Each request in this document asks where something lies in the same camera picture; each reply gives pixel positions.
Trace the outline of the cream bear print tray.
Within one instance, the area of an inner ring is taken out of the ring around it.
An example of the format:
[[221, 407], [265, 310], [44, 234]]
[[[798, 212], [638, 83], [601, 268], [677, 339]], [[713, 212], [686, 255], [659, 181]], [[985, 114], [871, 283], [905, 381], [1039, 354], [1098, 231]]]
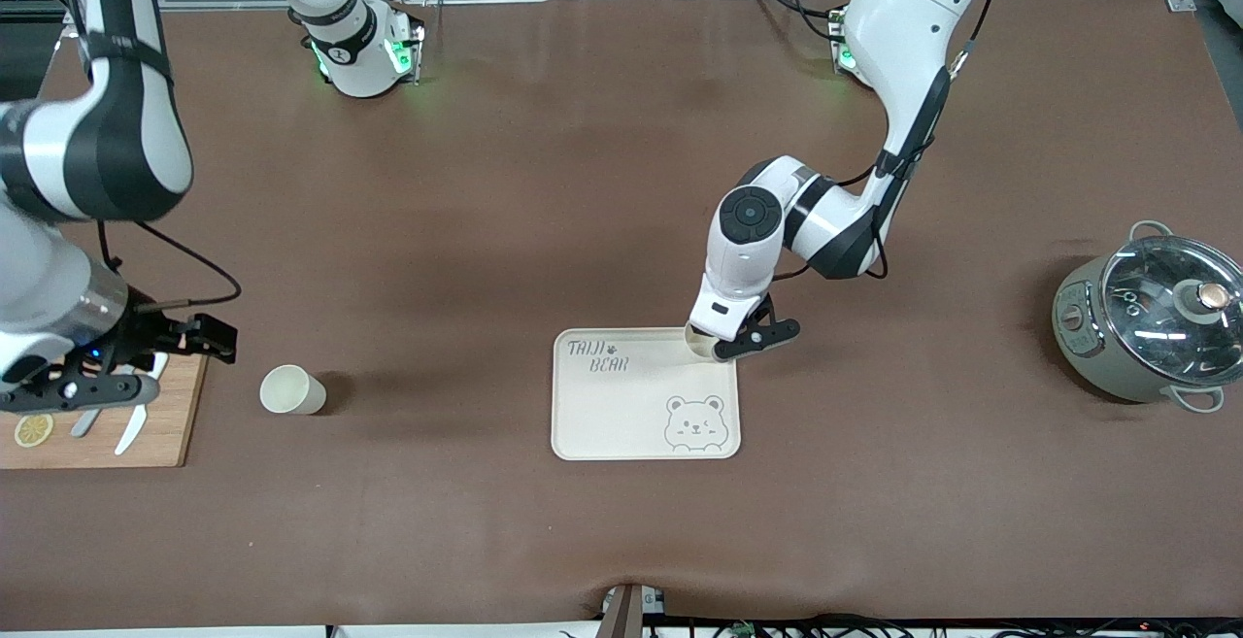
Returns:
[[676, 327], [563, 331], [551, 415], [566, 461], [721, 460], [742, 442], [736, 364], [696, 354]]

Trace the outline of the white plastic knife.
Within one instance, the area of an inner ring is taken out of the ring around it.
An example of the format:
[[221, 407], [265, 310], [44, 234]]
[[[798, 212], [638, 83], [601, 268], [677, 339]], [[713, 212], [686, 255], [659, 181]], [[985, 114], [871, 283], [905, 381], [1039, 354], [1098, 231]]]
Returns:
[[116, 444], [116, 450], [113, 451], [116, 456], [122, 456], [128, 451], [128, 449], [135, 442], [137, 437], [140, 434], [143, 427], [145, 425], [145, 422], [150, 415], [150, 403], [159, 394], [158, 383], [167, 368], [167, 364], [169, 363], [169, 359], [170, 354], [168, 353], [153, 354], [150, 369], [147, 369], [140, 373], [143, 378], [147, 378], [147, 381], [150, 381], [152, 383], [155, 384], [155, 391], [154, 394], [150, 395], [150, 399], [148, 399], [144, 404], [139, 404], [133, 408], [129, 422], [127, 423], [123, 433], [121, 433], [121, 438]]

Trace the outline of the bamboo cutting board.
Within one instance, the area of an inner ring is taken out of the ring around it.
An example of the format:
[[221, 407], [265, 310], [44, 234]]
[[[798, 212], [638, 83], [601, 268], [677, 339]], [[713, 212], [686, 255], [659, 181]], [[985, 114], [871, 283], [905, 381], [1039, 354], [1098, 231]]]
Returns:
[[160, 394], [140, 434], [122, 456], [116, 444], [129, 422], [132, 407], [101, 412], [85, 438], [71, 438], [78, 412], [57, 413], [48, 440], [29, 449], [14, 442], [17, 414], [0, 412], [0, 470], [61, 470], [117, 468], [178, 468], [184, 464], [208, 359], [174, 354], [160, 377]]

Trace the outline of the brown table cover mat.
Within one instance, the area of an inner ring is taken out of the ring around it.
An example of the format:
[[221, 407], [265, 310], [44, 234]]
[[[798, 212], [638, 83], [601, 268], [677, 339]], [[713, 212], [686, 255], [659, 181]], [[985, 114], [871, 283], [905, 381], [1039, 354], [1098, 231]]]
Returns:
[[[756, 0], [426, 12], [423, 81], [342, 97], [283, 12], [164, 16], [214, 315], [183, 468], [0, 471], [0, 629], [682, 616], [1243, 616], [1243, 402], [1106, 400], [1052, 297], [1139, 220], [1243, 261], [1243, 133], [1195, 15], [994, 0], [897, 208], [890, 271], [776, 285], [740, 451], [563, 461], [552, 346], [684, 325], [750, 165], [835, 178], [875, 95]], [[314, 414], [264, 377], [300, 364]]]

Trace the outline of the grey cooking pot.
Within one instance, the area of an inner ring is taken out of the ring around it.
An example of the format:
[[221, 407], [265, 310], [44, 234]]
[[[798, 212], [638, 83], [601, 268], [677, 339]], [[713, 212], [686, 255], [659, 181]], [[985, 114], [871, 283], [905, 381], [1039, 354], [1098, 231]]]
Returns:
[[[1134, 239], [1154, 234], [1177, 235], [1163, 223], [1142, 220], [1134, 223], [1126, 243], [1114, 252]], [[1084, 262], [1057, 289], [1052, 328], [1062, 354], [1084, 381], [1115, 398], [1141, 404], [1167, 399], [1195, 414], [1221, 410], [1226, 405], [1227, 386], [1185, 386], [1167, 381], [1127, 354], [1112, 333], [1104, 310], [1104, 270], [1114, 252]]]

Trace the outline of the glass pot lid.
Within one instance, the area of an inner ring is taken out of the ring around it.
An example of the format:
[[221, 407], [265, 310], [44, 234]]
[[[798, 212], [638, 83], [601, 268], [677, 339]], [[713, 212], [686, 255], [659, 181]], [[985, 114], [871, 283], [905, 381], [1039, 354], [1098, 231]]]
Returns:
[[1105, 262], [1108, 325], [1127, 354], [1167, 381], [1243, 378], [1243, 266], [1190, 238], [1147, 235]]

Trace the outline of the grey metal bracket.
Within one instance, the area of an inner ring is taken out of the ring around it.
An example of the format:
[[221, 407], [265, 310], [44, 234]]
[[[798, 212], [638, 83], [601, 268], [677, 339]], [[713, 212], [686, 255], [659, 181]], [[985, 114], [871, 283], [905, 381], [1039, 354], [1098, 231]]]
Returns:
[[665, 592], [644, 585], [620, 585], [603, 601], [594, 638], [664, 638], [658, 629], [665, 612]]

